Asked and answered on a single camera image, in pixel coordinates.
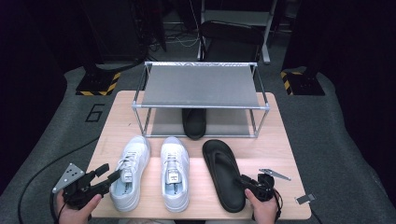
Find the shoe rack shelf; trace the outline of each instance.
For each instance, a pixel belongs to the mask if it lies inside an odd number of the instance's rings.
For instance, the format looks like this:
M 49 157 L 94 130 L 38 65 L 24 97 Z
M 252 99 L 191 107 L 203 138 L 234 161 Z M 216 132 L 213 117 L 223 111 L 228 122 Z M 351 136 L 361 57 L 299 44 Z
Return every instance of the shoe rack shelf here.
M 270 110 L 256 63 L 145 62 L 132 104 L 142 135 L 186 136 L 182 108 L 206 109 L 204 137 L 258 137 Z

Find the finger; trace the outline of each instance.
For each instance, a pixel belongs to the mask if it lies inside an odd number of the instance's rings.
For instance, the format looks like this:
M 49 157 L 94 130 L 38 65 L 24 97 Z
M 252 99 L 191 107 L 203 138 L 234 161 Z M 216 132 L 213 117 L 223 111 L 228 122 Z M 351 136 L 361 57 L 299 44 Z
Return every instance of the finger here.
M 58 210 L 58 213 L 61 211 L 62 206 L 64 205 L 64 190 L 61 189 L 61 191 L 58 192 L 58 195 L 56 195 L 56 208 Z
M 80 213 L 88 217 L 101 200 L 102 200 L 102 195 L 96 194 L 83 208 L 81 208 Z
M 247 198 L 251 202 L 251 204 L 253 204 L 253 206 L 255 204 L 260 203 L 260 201 L 256 198 L 256 196 L 253 194 L 253 192 L 251 192 L 250 189 L 245 189 L 245 195 L 247 196 Z

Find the white sneaker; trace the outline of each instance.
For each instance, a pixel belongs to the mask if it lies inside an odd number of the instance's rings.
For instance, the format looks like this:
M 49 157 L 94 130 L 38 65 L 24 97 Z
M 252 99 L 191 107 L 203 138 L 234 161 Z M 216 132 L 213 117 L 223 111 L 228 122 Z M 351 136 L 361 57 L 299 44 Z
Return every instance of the white sneaker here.
M 136 136 L 125 146 L 116 170 L 120 178 L 111 184 L 110 196 L 117 210 L 129 212 L 139 204 L 140 179 L 149 163 L 149 142 Z
M 189 205 L 189 154 L 177 138 L 168 137 L 161 162 L 165 206 L 170 212 L 182 212 Z

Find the dark background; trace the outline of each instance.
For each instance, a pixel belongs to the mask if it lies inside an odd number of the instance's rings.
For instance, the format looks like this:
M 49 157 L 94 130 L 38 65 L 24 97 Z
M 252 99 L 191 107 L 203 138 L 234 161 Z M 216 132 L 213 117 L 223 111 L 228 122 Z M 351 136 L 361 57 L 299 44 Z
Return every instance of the dark background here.
M 1 2 L 1 191 L 46 129 L 63 99 L 64 73 L 83 65 L 81 54 L 88 55 L 95 63 L 129 62 L 143 57 L 144 47 L 152 38 L 160 39 L 153 30 L 157 31 L 161 24 L 158 20 L 161 17 L 158 10 L 163 8 L 161 2 L 154 1 L 159 5 L 152 5 L 151 11 L 145 7 L 136 11 L 132 4 L 143 6 L 144 1 L 120 0 L 118 7 L 108 5 L 109 2 Z M 106 10 L 109 7 L 117 8 L 117 13 Z M 346 128 L 364 159 L 377 171 L 393 204 L 396 201 L 394 8 L 394 3 L 385 0 L 304 0 L 283 65 L 284 69 L 308 66 L 312 58 L 323 58 L 319 72 L 332 81 Z M 336 33 L 326 33 L 334 13 L 343 19 L 337 21 Z M 145 19 L 143 24 L 136 22 L 136 17 Z M 331 46 L 328 51 L 320 47 L 324 35 L 332 36 L 326 43 Z

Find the black shoe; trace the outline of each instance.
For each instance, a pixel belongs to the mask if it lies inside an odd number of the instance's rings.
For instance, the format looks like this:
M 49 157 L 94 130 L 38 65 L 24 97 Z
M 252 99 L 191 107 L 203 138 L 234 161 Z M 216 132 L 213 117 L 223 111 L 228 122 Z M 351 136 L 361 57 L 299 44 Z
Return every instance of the black shoe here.
M 198 140 L 206 132 L 206 109 L 186 108 L 181 110 L 184 133 L 192 140 Z
M 233 152 L 220 140 L 205 142 L 202 152 L 221 205 L 230 213 L 240 212 L 246 199 L 244 189 L 235 181 L 240 174 Z

